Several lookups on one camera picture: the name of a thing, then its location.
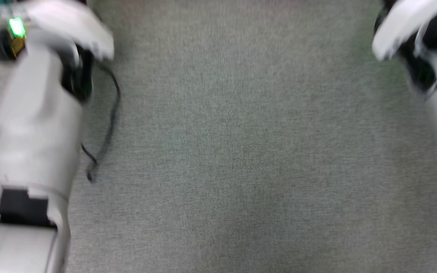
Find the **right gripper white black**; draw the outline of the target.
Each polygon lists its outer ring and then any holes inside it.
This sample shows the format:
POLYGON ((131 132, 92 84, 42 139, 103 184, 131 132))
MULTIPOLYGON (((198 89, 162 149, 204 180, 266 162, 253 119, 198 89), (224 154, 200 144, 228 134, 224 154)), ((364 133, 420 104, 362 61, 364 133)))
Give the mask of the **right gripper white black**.
POLYGON ((383 0, 372 52, 378 61, 399 58, 415 91, 437 91, 437 0, 383 0))

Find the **grey fabric sofa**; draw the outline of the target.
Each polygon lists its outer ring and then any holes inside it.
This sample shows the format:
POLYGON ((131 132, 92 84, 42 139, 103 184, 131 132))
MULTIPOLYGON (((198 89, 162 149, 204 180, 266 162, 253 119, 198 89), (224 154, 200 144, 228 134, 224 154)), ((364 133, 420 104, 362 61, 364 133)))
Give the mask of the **grey fabric sofa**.
POLYGON ((437 273, 437 136, 382 0, 88 0, 122 97, 66 273, 437 273))

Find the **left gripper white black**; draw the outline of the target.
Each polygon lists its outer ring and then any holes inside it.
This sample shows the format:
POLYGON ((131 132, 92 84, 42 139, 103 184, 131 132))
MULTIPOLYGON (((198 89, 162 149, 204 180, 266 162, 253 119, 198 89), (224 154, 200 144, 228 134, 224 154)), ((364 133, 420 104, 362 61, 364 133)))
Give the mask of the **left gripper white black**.
POLYGON ((90 100, 92 69, 114 58, 114 37, 87 0, 0 0, 0 17, 0 62, 16 62, 30 31, 40 30, 62 60, 63 88, 83 104, 90 100))

